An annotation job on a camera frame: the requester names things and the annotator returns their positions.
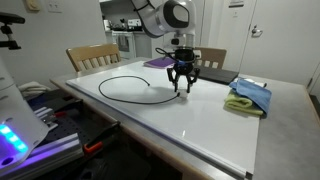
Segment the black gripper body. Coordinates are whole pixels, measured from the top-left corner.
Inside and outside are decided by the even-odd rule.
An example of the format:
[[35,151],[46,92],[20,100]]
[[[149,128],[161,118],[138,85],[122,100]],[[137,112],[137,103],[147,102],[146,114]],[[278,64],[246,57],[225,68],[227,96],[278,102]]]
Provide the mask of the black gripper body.
[[195,56],[192,49],[177,49],[175,51],[174,70],[179,75],[187,75],[193,70]]

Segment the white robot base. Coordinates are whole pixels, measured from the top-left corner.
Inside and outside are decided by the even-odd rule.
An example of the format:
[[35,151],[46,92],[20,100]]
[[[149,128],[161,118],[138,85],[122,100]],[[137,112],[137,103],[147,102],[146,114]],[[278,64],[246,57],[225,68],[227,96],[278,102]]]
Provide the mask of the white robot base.
[[48,132],[0,59],[0,174],[24,162]]

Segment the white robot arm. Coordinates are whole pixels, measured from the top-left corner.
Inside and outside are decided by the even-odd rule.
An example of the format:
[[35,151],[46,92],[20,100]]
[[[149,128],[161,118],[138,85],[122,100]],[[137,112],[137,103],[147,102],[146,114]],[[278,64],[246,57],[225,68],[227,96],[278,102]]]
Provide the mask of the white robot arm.
[[194,67],[196,56],[195,29],[196,7],[192,0],[167,0],[158,7],[154,7],[150,0],[130,0],[134,11],[141,20],[143,30],[151,38],[159,38],[166,33],[174,32],[174,38],[170,41],[174,54],[163,51],[167,56],[175,60],[172,68],[167,69],[170,82],[174,85],[174,91],[178,90],[178,81],[183,75],[187,79],[186,92],[197,81],[199,68]]

